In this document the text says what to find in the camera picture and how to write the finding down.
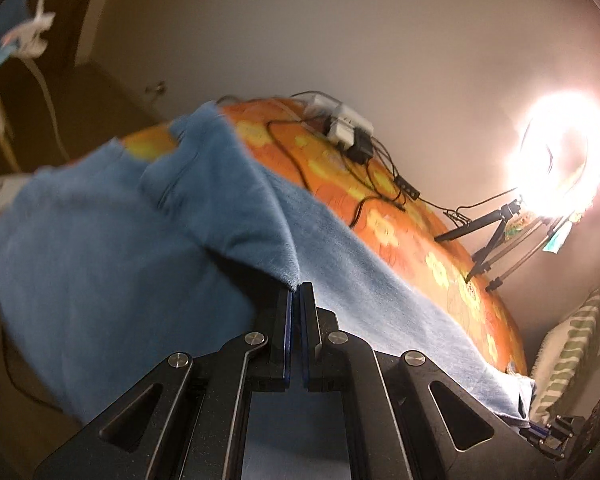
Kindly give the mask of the light blue denim pants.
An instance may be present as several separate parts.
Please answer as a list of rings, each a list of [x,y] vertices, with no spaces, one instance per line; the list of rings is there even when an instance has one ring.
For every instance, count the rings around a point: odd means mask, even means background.
[[[140,196],[140,162],[111,142],[75,165],[44,170],[0,214],[0,312],[10,336],[60,405],[89,420],[174,350],[218,350],[250,327],[248,297],[198,245],[174,232]],[[341,324],[389,353],[417,349],[398,330],[429,322],[429,301],[409,292],[411,312],[379,300],[381,320],[360,334],[351,309]],[[480,479],[517,479],[526,444],[517,424],[529,407],[528,378],[502,373],[469,351],[435,363],[505,419],[486,442]]]

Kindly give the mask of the green white patterned pillow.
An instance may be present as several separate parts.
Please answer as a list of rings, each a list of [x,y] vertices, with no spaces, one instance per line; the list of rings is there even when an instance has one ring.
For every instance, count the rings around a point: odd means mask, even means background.
[[[531,371],[535,382],[529,413],[532,422],[547,424],[558,414],[588,357],[596,350],[599,316],[600,289],[596,288],[546,333]]]

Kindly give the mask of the orange floral bed sheet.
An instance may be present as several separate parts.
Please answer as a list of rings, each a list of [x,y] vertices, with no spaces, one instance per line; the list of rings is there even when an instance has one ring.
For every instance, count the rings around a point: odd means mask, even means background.
[[[250,298],[310,282],[320,304],[353,311],[360,334],[381,320],[380,294],[429,322],[398,338],[442,366],[460,353],[452,333],[497,370],[524,374],[524,346],[504,304],[469,276],[468,252],[439,244],[440,220],[392,182],[380,162],[351,164],[314,130],[301,104],[267,99],[196,112],[121,139],[140,162],[140,196],[200,246]]]

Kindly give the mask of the black charger adapter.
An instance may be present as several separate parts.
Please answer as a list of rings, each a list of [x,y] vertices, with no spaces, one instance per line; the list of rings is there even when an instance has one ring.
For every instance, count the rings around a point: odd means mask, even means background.
[[[359,165],[367,164],[374,156],[372,136],[364,130],[354,130],[354,143],[346,151],[347,158]]]

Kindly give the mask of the white charger adapter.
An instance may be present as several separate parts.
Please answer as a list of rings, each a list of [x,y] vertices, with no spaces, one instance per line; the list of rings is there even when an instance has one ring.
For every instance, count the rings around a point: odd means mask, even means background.
[[[347,151],[355,144],[355,126],[347,118],[333,117],[330,120],[327,140],[340,150]]]

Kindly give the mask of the white power strip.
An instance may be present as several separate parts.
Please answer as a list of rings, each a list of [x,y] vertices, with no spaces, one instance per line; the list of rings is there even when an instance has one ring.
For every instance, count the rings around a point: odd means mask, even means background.
[[[353,130],[360,129],[368,134],[374,133],[374,125],[366,117],[347,104],[324,94],[311,93],[306,98],[306,112],[308,114],[326,113],[330,117],[344,122]]]

